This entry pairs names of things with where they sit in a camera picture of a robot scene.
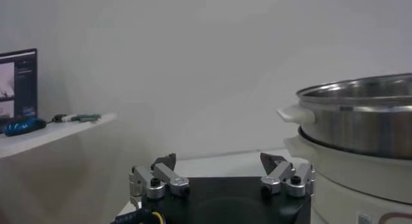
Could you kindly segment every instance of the white pot handle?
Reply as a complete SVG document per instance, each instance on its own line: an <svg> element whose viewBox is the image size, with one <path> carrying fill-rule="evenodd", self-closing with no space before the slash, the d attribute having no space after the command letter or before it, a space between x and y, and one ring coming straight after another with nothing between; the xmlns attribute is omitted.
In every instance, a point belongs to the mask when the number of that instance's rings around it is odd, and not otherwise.
<svg viewBox="0 0 412 224"><path fill-rule="evenodd" d="M315 113L298 104L278 109L277 114L282 117L285 122L296 124L313 124L315 122Z"/></svg>
<svg viewBox="0 0 412 224"><path fill-rule="evenodd" d="M286 138L283 140L283 143L292 157L303 158L312 163L316 160L316 150L312 146L303 142L299 135L293 138Z"/></svg>

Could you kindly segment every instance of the white table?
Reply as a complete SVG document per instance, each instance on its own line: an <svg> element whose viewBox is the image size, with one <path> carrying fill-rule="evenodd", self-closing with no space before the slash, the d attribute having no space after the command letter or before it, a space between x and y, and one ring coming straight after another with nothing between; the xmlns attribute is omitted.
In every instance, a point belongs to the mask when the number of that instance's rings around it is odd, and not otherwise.
<svg viewBox="0 0 412 224"><path fill-rule="evenodd" d="M253 151L249 153L213 156L190 160L178 160L175 171L185 177L219 177L219 176L264 176L265 170L260 161L260 153L270 153L285 157L294 165L306 162L300 158L292 158L286 149L271 151ZM125 214L136 210L130 202L120 211ZM312 223L324 224L316 213L312 213Z"/></svg>

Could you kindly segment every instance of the white wall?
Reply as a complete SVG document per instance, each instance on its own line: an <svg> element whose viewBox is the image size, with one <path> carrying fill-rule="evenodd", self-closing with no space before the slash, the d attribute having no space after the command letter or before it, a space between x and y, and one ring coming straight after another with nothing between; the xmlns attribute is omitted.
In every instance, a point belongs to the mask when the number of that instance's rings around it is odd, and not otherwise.
<svg viewBox="0 0 412 224"><path fill-rule="evenodd" d="M282 146L296 126L274 109L297 89L411 70L411 12L410 0L0 0L0 50L39 49L42 116L119 115L2 161L0 218L106 223L133 164Z"/></svg>

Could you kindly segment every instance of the black screw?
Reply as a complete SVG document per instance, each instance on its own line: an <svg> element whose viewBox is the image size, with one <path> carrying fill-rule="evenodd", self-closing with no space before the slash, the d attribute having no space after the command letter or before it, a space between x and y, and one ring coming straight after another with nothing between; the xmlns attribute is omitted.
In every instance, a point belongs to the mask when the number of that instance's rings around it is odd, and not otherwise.
<svg viewBox="0 0 412 224"><path fill-rule="evenodd" d="M301 179L300 177L298 177L298 176L293 176L293 177L291 177L291 179L290 179L290 183L291 183L292 185L299 185L299 184L301 183L301 181L302 181L302 179Z"/></svg>
<svg viewBox="0 0 412 224"><path fill-rule="evenodd" d="M189 186L184 187L181 191L180 194L183 197L188 197L188 195L191 193L191 188Z"/></svg>
<svg viewBox="0 0 412 224"><path fill-rule="evenodd" d="M261 194L264 198L270 198L272 197L272 191L270 190L269 187L267 186L262 186L262 188L260 189Z"/></svg>
<svg viewBox="0 0 412 224"><path fill-rule="evenodd" d="M158 178L152 178L150 180L150 186L157 187L160 185L160 180Z"/></svg>

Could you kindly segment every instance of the white shelf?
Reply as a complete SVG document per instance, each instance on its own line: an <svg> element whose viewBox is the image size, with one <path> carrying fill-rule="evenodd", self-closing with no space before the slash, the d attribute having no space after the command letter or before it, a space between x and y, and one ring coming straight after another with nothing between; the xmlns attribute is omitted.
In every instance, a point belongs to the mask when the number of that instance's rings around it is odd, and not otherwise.
<svg viewBox="0 0 412 224"><path fill-rule="evenodd" d="M13 156L18 153L42 146L44 144L56 141L58 139L74 135L81 131L91 129L92 127L105 124L116 119L116 114L105 114L96 122L67 122L67 123L51 123L46 128L40 129L25 135L17 135L7 137L0 135L0 158Z"/></svg>

